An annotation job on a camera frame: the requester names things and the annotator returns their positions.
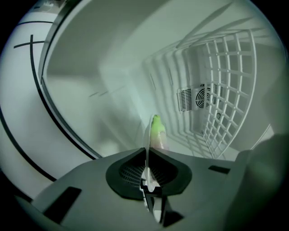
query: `gray plastic surface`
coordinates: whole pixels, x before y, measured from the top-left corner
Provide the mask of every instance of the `gray plastic surface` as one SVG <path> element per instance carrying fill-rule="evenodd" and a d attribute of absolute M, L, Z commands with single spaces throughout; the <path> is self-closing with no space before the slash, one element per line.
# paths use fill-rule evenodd
<path fill-rule="evenodd" d="M 227 212 L 242 182 L 249 154 L 249 151 L 239 153 L 236 161 L 232 163 L 232 169 L 226 180 L 216 189 L 215 193 L 211 194 L 201 206 L 191 211 L 190 215 L 169 226 L 167 230 L 179 231 L 191 230 L 192 228 L 195 231 L 224 230 L 227 224 Z M 181 209 L 182 206 L 185 206 L 185 201 L 182 201 L 178 207 L 176 206 L 175 204 L 172 208 Z"/>
<path fill-rule="evenodd" d="M 76 230 L 157 230 L 161 226 L 143 201 L 124 199 L 107 184 L 107 168 L 138 149 L 82 164 L 37 196 L 32 204 L 43 212 L 67 187 L 82 189 L 61 225 Z"/>
<path fill-rule="evenodd" d="M 59 224 L 56 224 L 46 216 L 44 216 L 41 212 L 39 212 L 34 206 L 32 206 L 29 202 L 26 200 L 15 197 L 17 202 L 19 203 L 20 207 L 31 217 L 33 222 L 35 222 L 36 225 L 41 227 L 43 230 L 48 231 L 65 231 L 64 227 L 60 226 Z"/>
<path fill-rule="evenodd" d="M 208 168 L 215 165 L 231 169 L 234 164 L 231 161 L 191 157 L 162 149 L 157 150 L 186 164 L 192 171 L 192 180 L 184 192 L 179 195 L 168 196 L 171 208 L 183 216 L 198 209 L 223 187 L 228 175 Z"/>

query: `black stripe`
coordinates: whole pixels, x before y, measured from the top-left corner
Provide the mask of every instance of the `black stripe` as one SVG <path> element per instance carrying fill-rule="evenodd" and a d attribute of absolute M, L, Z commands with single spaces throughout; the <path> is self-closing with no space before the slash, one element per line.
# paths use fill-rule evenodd
<path fill-rule="evenodd" d="M 37 42 L 33 42 L 33 44 L 44 43 L 44 42 L 45 41 L 37 41 Z M 30 42 L 26 42 L 26 43 L 22 43 L 22 44 L 16 45 L 16 46 L 14 46 L 14 48 L 17 48 L 17 47 L 20 47 L 20 46 L 26 46 L 26 45 L 30 45 Z"/>
<path fill-rule="evenodd" d="M 71 206 L 74 204 L 81 189 L 68 187 L 43 213 L 50 220 L 60 224 Z"/>
<path fill-rule="evenodd" d="M 92 155 L 90 155 L 86 150 L 84 150 L 78 143 L 76 143 L 75 140 L 73 140 L 63 129 L 63 127 L 59 124 L 59 122 L 57 121 L 57 119 L 55 118 L 55 116 L 53 115 L 52 111 L 50 110 L 44 95 L 42 94 L 41 88 L 39 86 L 39 82 L 37 79 L 37 75 L 36 75 L 36 71 L 35 71 L 35 66 L 34 66 L 34 57 L 33 57 L 33 35 L 30 36 L 30 61 L 31 61 L 31 69 L 32 69 L 32 73 L 33 73 L 33 77 L 34 77 L 34 82 L 38 91 L 38 94 L 42 100 L 43 105 L 45 106 L 48 114 L 50 115 L 50 117 L 52 118 L 53 122 L 57 125 L 57 127 L 59 128 L 59 130 L 64 134 L 64 136 L 70 140 L 71 143 L 73 143 L 80 151 L 82 151 L 86 156 L 88 156 L 89 158 L 95 160 L 96 158 Z"/>
<path fill-rule="evenodd" d="M 212 171 L 217 171 L 217 172 L 224 173 L 224 174 L 228 174 L 230 172 L 229 168 L 219 167 L 215 165 L 210 166 L 209 169 Z"/>
<path fill-rule="evenodd" d="M 12 144 L 14 145 L 14 147 L 17 149 L 17 151 L 20 153 L 20 155 L 33 167 L 35 168 L 35 170 L 37 170 L 39 173 L 41 173 L 42 175 L 44 175 L 46 178 L 50 179 L 51 181 L 56 181 L 56 179 L 49 175 L 47 172 L 45 172 L 41 167 L 39 167 L 32 159 L 30 159 L 30 157 L 23 151 L 23 149 L 19 146 L 19 144 L 17 143 L 17 141 L 15 140 L 15 138 L 13 137 L 12 133 L 9 130 L 8 125 L 6 124 L 6 121 L 4 119 L 3 113 L 2 113 L 2 109 L 0 107 L 0 120 L 2 122 L 2 125 L 4 127 L 4 130 L 6 132 L 6 134 L 8 135 L 9 139 L 11 140 Z"/>
<path fill-rule="evenodd" d="M 61 24 L 64 22 L 65 18 L 69 15 L 69 13 L 74 9 L 74 7 L 80 2 L 81 0 L 69 0 L 67 1 L 66 5 L 62 8 L 62 10 L 59 12 L 57 18 L 54 20 L 49 33 L 46 37 L 46 41 L 43 45 L 40 60 L 39 60 L 39 68 L 38 68 L 38 78 L 41 83 L 41 87 L 43 90 L 43 94 L 46 96 L 46 100 L 49 103 L 49 106 L 51 107 L 51 110 L 55 113 L 56 117 L 60 120 L 63 127 L 70 133 L 72 137 L 74 137 L 86 150 L 88 150 L 90 153 L 92 153 L 94 156 L 98 158 L 102 158 L 101 155 L 99 155 L 96 151 L 94 151 L 90 146 L 88 146 L 66 123 L 66 121 L 63 119 L 62 115 L 59 113 L 58 109 L 54 105 L 48 90 L 45 86 L 45 82 L 42 79 L 43 76 L 43 70 L 44 70 L 44 63 L 47 57 L 47 53 L 49 50 L 49 47 L 51 45 L 51 41 L 53 40 L 54 36 L 56 35 L 56 32 L 58 31 Z"/>
<path fill-rule="evenodd" d="M 27 23 L 53 23 L 53 22 L 48 22 L 48 21 L 27 21 L 23 23 L 18 23 L 16 26 L 27 24 Z"/>

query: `black vent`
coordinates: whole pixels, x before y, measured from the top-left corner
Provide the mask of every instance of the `black vent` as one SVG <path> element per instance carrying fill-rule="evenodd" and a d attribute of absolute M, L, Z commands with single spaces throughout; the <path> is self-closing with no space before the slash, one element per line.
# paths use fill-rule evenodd
<path fill-rule="evenodd" d="M 145 165 L 134 166 L 134 165 L 122 165 L 120 168 L 120 175 L 124 181 L 132 186 L 139 187 L 141 175 L 145 170 Z"/>
<path fill-rule="evenodd" d="M 217 95 L 218 94 L 218 85 L 214 84 L 214 93 Z M 213 104 L 217 103 L 217 97 L 213 97 Z"/>
<path fill-rule="evenodd" d="M 154 179 L 161 187 L 174 180 L 177 176 L 176 166 L 153 152 L 150 152 L 149 167 Z"/>

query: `vent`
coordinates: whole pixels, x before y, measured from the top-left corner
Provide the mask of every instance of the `vent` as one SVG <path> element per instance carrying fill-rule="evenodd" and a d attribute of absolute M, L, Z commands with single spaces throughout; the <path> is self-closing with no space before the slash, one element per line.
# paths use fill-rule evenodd
<path fill-rule="evenodd" d="M 210 101 L 210 91 L 211 91 L 211 88 L 207 88 L 208 92 L 207 92 L 207 101 Z M 205 103 L 205 89 L 201 89 L 197 96 L 196 96 L 196 105 L 199 107 L 199 108 L 204 108 L 204 103 Z"/>
<path fill-rule="evenodd" d="M 133 165 L 123 165 L 120 168 L 121 178 L 128 184 L 139 187 L 141 175 L 145 170 L 145 166 L 133 166 Z"/>
<path fill-rule="evenodd" d="M 217 84 L 214 84 L 214 93 L 216 95 L 218 95 L 218 85 Z M 223 87 L 221 87 L 220 89 L 220 96 L 222 97 L 223 96 Z M 213 104 L 216 104 L 217 103 L 217 97 L 214 96 L 213 98 Z"/>
<path fill-rule="evenodd" d="M 191 89 L 181 90 L 178 93 L 180 111 L 192 110 Z"/>
<path fill-rule="evenodd" d="M 154 178 L 158 182 L 158 184 L 162 187 L 165 184 L 172 181 L 172 179 L 175 179 L 177 176 L 177 171 L 172 168 L 168 168 L 170 171 L 166 171 L 166 168 L 162 166 L 162 168 L 159 167 L 152 167 L 151 171 L 153 173 Z"/>

